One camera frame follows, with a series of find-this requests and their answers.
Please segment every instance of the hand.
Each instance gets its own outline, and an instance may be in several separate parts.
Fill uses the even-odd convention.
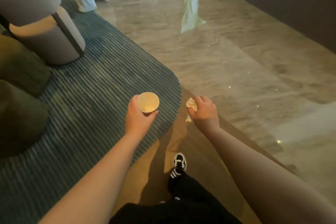
[[[197,112],[192,107],[188,108],[188,112],[200,132],[206,136],[208,133],[219,129],[217,109],[212,101],[204,96],[193,97],[192,99],[197,105]]]
[[[151,127],[151,124],[153,123],[159,111],[151,113],[148,117],[144,116],[137,101],[138,96],[139,95],[135,95],[132,97],[128,104],[125,135],[142,140]]]

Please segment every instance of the forearm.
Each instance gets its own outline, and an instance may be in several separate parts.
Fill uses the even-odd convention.
[[[334,207],[313,188],[224,130],[206,137],[264,223],[336,223]]]
[[[40,224],[108,223],[139,143],[137,138],[121,138],[43,217]]]

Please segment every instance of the person's right arm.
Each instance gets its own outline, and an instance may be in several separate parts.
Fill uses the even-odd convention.
[[[219,127],[215,105],[195,97],[188,112],[212,143],[238,189],[262,223],[336,223],[336,211],[306,182]]]

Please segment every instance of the black and white sneaker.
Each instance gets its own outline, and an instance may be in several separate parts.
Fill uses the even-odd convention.
[[[179,175],[182,175],[187,170],[187,161],[185,156],[182,153],[175,154],[173,158],[174,169],[171,172],[171,178],[175,178]]]

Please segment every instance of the person's left hand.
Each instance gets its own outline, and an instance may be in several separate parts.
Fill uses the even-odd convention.
[[[148,132],[159,111],[151,113],[148,117],[144,116],[138,104],[138,96],[131,98],[126,114],[125,135],[142,140]]]

